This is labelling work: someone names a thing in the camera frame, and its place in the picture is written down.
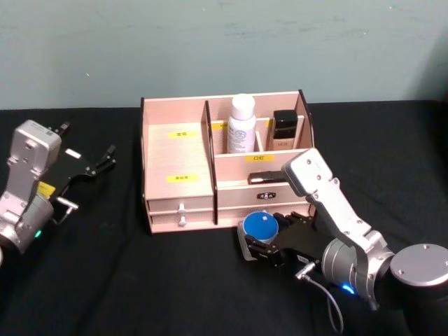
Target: teal wall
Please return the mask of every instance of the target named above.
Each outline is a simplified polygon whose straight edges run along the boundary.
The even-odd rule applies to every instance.
[[[10,0],[0,52],[0,109],[298,88],[439,99],[448,0]]]

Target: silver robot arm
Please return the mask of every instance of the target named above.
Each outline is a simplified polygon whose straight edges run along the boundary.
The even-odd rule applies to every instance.
[[[55,163],[61,137],[28,120],[13,135],[9,175],[0,198],[0,242],[24,253],[35,234],[53,215],[52,204],[37,193],[39,180]]]
[[[378,231],[356,215],[340,190],[340,182],[315,149],[287,162],[282,171],[299,197],[306,197],[323,217],[335,239],[322,258],[322,273],[337,285],[349,284],[372,309],[379,304],[375,281],[394,253]]]

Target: blue cup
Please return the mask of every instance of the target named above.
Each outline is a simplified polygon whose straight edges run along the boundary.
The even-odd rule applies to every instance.
[[[242,223],[245,235],[269,244],[279,233],[279,224],[273,215],[264,211],[255,211],[245,217]]]

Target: black tablecloth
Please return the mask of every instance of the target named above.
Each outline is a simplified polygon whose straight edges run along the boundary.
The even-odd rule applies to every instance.
[[[447,107],[431,101],[310,104],[316,146],[358,215],[394,251],[448,246]],[[13,130],[65,120],[68,146],[117,166],[73,187],[81,204],[0,269],[0,335],[333,335],[326,298],[285,272],[247,263],[235,230],[148,234],[137,108],[0,111],[0,186]],[[333,290],[345,335],[408,335],[399,311],[371,312]]]

